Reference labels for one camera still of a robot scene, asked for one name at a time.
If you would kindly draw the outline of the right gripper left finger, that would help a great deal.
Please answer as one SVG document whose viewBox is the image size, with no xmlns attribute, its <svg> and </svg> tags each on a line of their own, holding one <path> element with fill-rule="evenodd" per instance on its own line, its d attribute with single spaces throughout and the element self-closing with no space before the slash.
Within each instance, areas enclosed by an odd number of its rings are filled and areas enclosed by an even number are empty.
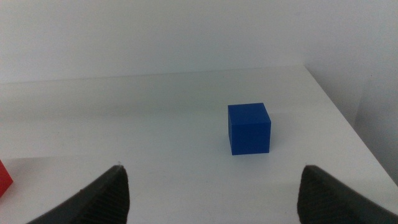
<svg viewBox="0 0 398 224">
<path fill-rule="evenodd" d="M 78 193 L 30 223 L 125 224 L 129 207 L 127 172 L 122 165 L 115 165 Z"/>
</svg>

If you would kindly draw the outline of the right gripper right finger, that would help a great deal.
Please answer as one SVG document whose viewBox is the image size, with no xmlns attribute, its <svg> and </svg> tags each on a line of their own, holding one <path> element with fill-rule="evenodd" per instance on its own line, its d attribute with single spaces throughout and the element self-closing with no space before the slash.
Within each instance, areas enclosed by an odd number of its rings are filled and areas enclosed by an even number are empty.
<svg viewBox="0 0 398 224">
<path fill-rule="evenodd" d="M 397 215 L 315 165 L 305 166 L 297 213 L 301 223 L 397 223 Z"/>
</svg>

